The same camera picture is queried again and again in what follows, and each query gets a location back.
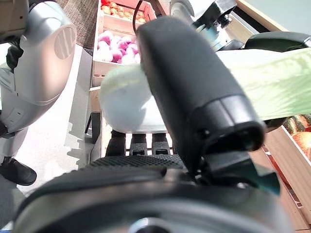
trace produce crate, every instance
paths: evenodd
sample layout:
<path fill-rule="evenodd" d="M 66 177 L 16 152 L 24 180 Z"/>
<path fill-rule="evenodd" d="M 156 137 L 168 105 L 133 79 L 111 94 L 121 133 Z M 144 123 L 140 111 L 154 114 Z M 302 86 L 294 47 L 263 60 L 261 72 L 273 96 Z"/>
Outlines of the produce crate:
<path fill-rule="evenodd" d="M 138 1 L 116 0 L 114 2 L 117 5 L 123 6 L 124 8 L 135 9 Z M 143 1 L 139 9 L 144 13 L 147 21 L 156 18 L 156 15 L 150 3 Z M 114 68 L 122 66 L 122 64 L 118 63 L 102 62 L 96 58 L 96 53 L 98 50 L 98 36 L 99 34 L 103 33 L 106 30 L 111 31 L 113 35 L 119 35 L 122 37 L 127 35 L 132 39 L 136 38 L 135 33 L 133 31 L 132 21 L 104 14 L 101 10 L 101 1 L 99 1 L 95 41 L 94 41 L 94 51 L 93 51 L 93 69 L 92 69 L 93 86 L 99 86 L 102 81 L 102 78 L 107 74 L 107 72 L 109 72 Z"/>
<path fill-rule="evenodd" d="M 96 54 L 97 54 L 97 47 L 98 47 L 98 35 L 100 33 L 103 33 L 104 31 L 106 31 L 106 29 L 104 29 L 103 27 L 98 27 L 98 33 L 96 33 L 95 35 L 95 43 L 94 43 L 94 53 L 93 53 L 93 69 L 92 69 L 92 73 L 93 73 L 93 85 L 94 86 L 99 86 L 102 78 L 107 74 L 107 72 L 109 72 L 112 69 L 115 69 L 117 67 L 123 66 L 122 64 L 119 63 L 114 63 L 114 62 L 103 62 L 100 60 L 97 60 L 96 58 Z M 120 33 L 120 32 L 116 32 L 116 31 L 112 31 L 110 30 L 113 35 L 119 35 L 121 37 L 123 36 L 129 36 L 132 39 L 135 39 L 136 37 L 134 35 L 129 35 L 126 33 Z"/>
<path fill-rule="evenodd" d="M 138 0 L 115 0 L 114 2 L 126 10 L 134 10 L 137 6 Z M 139 11 L 144 13 L 144 18 L 147 22 L 156 19 L 155 11 L 149 2 L 143 1 L 140 5 Z M 100 1 L 98 15 L 104 18 L 104 27 L 106 29 L 135 35 L 131 20 L 104 14 L 101 10 Z M 140 25 L 142 25 L 142 23 L 136 23 L 136 28 Z"/>
<path fill-rule="evenodd" d="M 299 232 L 301 230 L 311 232 L 311 162 L 309 158 L 283 126 L 266 135 L 265 147 L 260 152 L 257 151 L 257 156 L 260 156 L 262 160 L 267 159 L 267 155 L 264 156 L 264 154 L 270 155 L 270 161 L 281 178 L 280 201 L 291 217 L 294 229 Z"/>

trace pumpkin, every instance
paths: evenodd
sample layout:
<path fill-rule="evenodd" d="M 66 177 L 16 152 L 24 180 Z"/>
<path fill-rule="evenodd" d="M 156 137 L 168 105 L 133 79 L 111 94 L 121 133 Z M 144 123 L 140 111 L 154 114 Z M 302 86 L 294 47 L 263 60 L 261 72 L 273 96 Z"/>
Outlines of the pumpkin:
<path fill-rule="evenodd" d="M 311 132 L 297 132 L 293 134 L 293 139 L 304 154 L 310 159 L 309 147 L 311 145 Z"/>
<path fill-rule="evenodd" d="M 296 115 L 287 119 L 283 126 L 293 135 L 297 132 L 311 131 L 311 114 Z"/>

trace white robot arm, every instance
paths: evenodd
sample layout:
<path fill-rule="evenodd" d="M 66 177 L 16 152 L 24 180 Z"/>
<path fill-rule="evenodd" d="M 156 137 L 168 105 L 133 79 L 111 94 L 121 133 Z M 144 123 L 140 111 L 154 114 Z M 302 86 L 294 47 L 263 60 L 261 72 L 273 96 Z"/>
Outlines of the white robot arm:
<path fill-rule="evenodd" d="M 0 12 L 5 8 L 11 9 L 10 13 L 22 12 L 7 20 L 10 27 L 0 26 L 0 43 L 12 44 L 7 63 L 0 67 L 0 173 L 18 184 L 29 185 L 34 180 L 21 181 L 20 174 L 12 171 L 12 161 L 16 163 L 12 158 L 27 127 L 50 109 L 65 88 L 76 29 L 56 2 L 30 3 L 30 7 L 27 0 L 22 2 L 0 3 Z M 24 23 L 16 26 L 19 20 Z"/>
<path fill-rule="evenodd" d="M 215 51 L 227 50 L 233 44 L 239 49 L 243 43 L 231 41 L 225 31 L 236 5 L 234 0 L 171 0 L 170 15 L 196 27 Z"/>

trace robot leg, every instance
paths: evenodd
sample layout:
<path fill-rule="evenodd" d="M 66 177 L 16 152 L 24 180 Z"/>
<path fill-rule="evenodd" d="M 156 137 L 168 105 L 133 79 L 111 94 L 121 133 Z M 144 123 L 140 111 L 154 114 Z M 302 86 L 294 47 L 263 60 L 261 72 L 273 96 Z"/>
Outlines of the robot leg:
<path fill-rule="evenodd" d="M 25 128 L 0 138 L 0 174 L 9 181 L 25 186 L 35 182 L 36 172 L 19 163 L 14 156 L 22 145 L 27 130 Z"/>

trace black grip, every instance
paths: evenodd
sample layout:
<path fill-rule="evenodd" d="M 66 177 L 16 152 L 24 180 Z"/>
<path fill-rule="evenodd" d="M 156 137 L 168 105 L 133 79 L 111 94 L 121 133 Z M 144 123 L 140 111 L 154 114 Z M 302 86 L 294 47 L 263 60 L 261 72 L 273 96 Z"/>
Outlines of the black grip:
<path fill-rule="evenodd" d="M 311 47 L 310 35 L 293 32 L 269 32 L 251 36 L 245 49 L 286 52 Z"/>
<path fill-rule="evenodd" d="M 235 132 L 252 129 L 252 143 L 237 136 L 238 142 L 224 143 L 223 150 L 255 150 L 262 144 L 262 123 L 248 98 L 192 27 L 161 17 L 138 28 L 138 44 L 150 90 L 189 170 L 198 168 L 202 154 L 220 138 Z"/>

